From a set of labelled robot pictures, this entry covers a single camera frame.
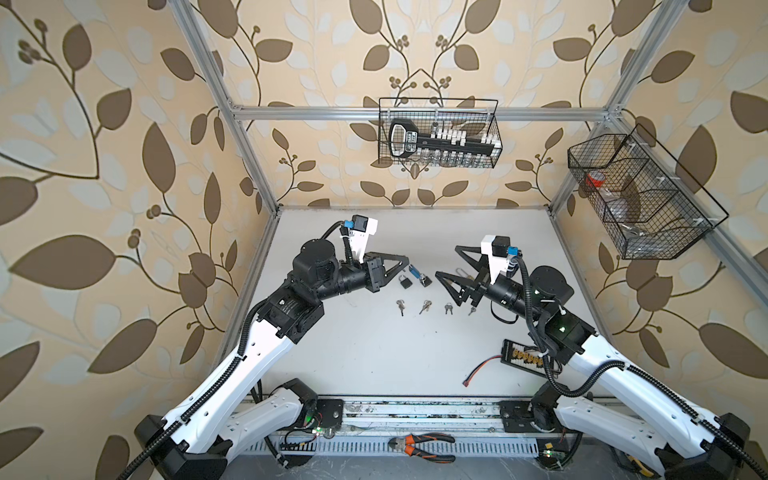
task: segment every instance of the black wire mesh basket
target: black wire mesh basket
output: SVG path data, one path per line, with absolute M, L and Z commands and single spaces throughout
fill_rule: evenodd
M 666 154 L 667 173 L 651 156 Z M 723 206 L 656 138 L 636 126 L 568 149 L 568 168 L 625 260 L 671 260 L 728 218 Z M 711 205 L 707 212 L 704 200 Z
M 493 168 L 503 149 L 497 106 L 496 100 L 474 98 L 380 98 L 379 159 Z

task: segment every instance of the robotic arm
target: robotic arm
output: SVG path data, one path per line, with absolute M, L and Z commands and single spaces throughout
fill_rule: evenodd
M 336 228 L 344 242 L 342 262 L 326 240 Z M 249 311 L 237 348 L 177 407 L 139 423 L 134 432 L 146 448 L 118 479 L 127 479 L 151 458 L 168 480 L 214 480 L 228 462 L 275 430 L 310 424 L 317 394 L 298 379 L 242 412 L 233 411 L 323 316 L 323 300 L 362 288 L 378 292 L 408 265 L 408 257 L 365 253 L 376 228 L 376 220 L 354 215 L 306 242 L 283 284 Z M 384 260 L 397 264 L 386 269 Z
M 594 328 L 563 307 L 574 291 L 556 269 L 539 266 L 529 276 L 522 252 L 510 246 L 509 237 L 488 235 L 480 248 L 456 247 L 456 252 L 478 271 L 475 280 L 435 274 L 456 304 L 469 301 L 477 306 L 487 296 L 522 316 L 543 359 L 548 381 L 531 400 L 525 419 L 548 431 L 556 418 L 565 427 L 634 456 L 668 480 L 729 480 L 742 462 L 763 480 L 768 479 L 743 450 L 750 434 L 744 421 L 731 413 L 718 417 L 694 405 L 621 355 Z M 468 253 L 481 256 L 476 260 Z M 518 270 L 522 283 L 512 279 Z M 568 390 L 557 383 L 553 360 L 570 365 L 588 380 L 580 388 Z M 595 383 L 642 419 L 583 397 Z

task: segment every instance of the red wire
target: red wire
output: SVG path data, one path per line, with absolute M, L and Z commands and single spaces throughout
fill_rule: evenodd
M 493 360 L 493 359 L 500 359 L 501 357 L 502 357 L 501 355 L 494 355 L 494 356 L 492 356 L 491 358 L 489 358 L 489 359 L 485 360 L 485 361 L 484 361 L 483 363 L 481 363 L 480 365 L 476 366 L 476 367 L 475 367 L 475 369 L 474 369 L 474 370 L 472 370 L 472 373 L 470 373 L 470 374 L 469 374 L 469 376 L 467 377 L 467 379 L 466 379 L 466 380 L 464 380 L 464 382 L 462 382 L 462 385 L 463 385 L 463 386 L 465 386 L 465 387 L 469 387 L 469 383 L 472 381 L 472 378 L 475 376 L 475 374 L 476 374 L 476 373 L 477 373 L 477 372 L 478 372 L 478 371 L 479 371 L 479 370 L 480 370 L 482 367 L 484 367 L 484 366 L 485 366 L 485 364 L 486 364 L 486 363 L 490 362 L 490 361 L 491 361 L 491 360 Z

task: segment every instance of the wire basket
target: wire basket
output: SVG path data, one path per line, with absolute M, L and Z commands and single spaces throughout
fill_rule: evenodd
M 403 167 L 493 168 L 503 149 L 497 106 L 474 98 L 380 98 L 379 159 Z
M 656 163 L 649 153 L 652 146 L 674 160 L 675 173 Z M 728 218 L 642 125 L 629 135 L 604 134 L 574 145 L 568 149 L 568 168 L 626 260 L 677 258 Z M 707 214 L 699 200 L 709 200 L 718 213 Z

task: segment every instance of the wallpaper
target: wallpaper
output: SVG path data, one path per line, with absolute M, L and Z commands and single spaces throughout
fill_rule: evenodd
M 207 374 L 260 242 L 162 6 L 0 1 L 0 477 L 115 478 Z
M 602 106 L 659 4 L 192 0 L 230 95 L 251 106 L 366 96 Z
M 501 122 L 495 168 L 425 167 L 378 158 L 377 127 L 254 121 L 251 143 L 278 203 L 298 207 L 541 207 L 568 172 L 583 122 Z
M 625 111 L 725 206 L 721 228 L 763 265 L 767 19 L 765 2 L 691 2 Z M 614 345 L 694 402 L 737 414 L 764 450 L 768 315 L 707 244 L 672 261 L 619 260 L 583 192 L 558 221 Z

